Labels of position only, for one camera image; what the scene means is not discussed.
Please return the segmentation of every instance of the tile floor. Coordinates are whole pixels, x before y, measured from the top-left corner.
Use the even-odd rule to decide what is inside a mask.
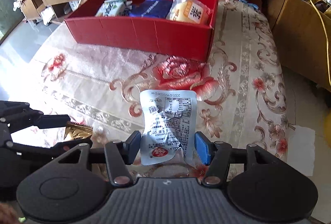
[[[0,46],[0,100],[8,99],[15,86],[15,74],[32,59],[57,25],[42,23],[33,27],[20,23]],[[331,148],[323,138],[324,117],[329,112],[324,98],[312,92],[311,83],[304,77],[283,67],[287,95],[287,115],[291,124],[314,129],[315,162],[311,180],[317,186],[319,199],[312,217],[331,222]]]
[[[331,222],[331,148],[323,137],[324,118],[330,112],[320,91],[312,92],[311,82],[282,67],[286,89],[287,117],[291,124],[315,130],[315,162],[309,178],[318,190],[312,217]]]
[[[58,27],[56,24],[36,26],[21,22],[0,45],[0,100],[8,100],[16,87],[15,77],[26,66],[37,50]]]

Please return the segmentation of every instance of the wooden cabinet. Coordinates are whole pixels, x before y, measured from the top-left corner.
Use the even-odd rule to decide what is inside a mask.
[[[40,18],[45,6],[42,0],[23,0],[20,8],[27,20],[35,20]]]
[[[331,37],[331,19],[321,15]],[[280,63],[331,91],[326,38],[314,8],[303,0],[285,0],[272,32]]]

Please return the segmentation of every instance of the white paper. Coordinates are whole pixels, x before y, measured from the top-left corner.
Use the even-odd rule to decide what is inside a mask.
[[[287,164],[305,176],[312,176],[315,161],[315,131],[294,125],[287,129]]]
[[[193,159],[197,95],[194,91],[146,90],[140,93],[145,130],[140,152],[143,165],[172,159],[182,148],[184,159]]]
[[[46,9],[44,9],[42,12],[40,12],[40,16],[42,17],[44,25],[47,25],[54,16],[54,11],[53,11],[52,7],[48,7]]]

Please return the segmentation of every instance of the yellow cable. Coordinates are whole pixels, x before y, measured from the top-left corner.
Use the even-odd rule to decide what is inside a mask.
[[[325,24],[324,21],[322,19],[322,16],[320,14],[320,12],[318,11],[318,9],[315,7],[314,3],[312,2],[312,0],[309,0],[310,3],[312,4],[312,6],[314,7],[315,11],[317,12],[322,25],[323,25],[323,29],[324,29],[324,34],[325,34],[325,38],[326,38],[326,58],[327,58],[327,64],[328,64],[328,76],[329,76],[329,84],[331,86],[331,77],[330,77],[330,63],[329,63],[329,39],[328,39],[328,34],[326,32],[326,28],[325,28]]]

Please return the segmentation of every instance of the silver food package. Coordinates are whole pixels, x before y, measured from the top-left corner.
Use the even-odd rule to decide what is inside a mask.
[[[172,159],[178,149],[184,160],[193,160],[197,96],[194,91],[145,90],[140,93],[145,130],[140,153],[143,165]]]

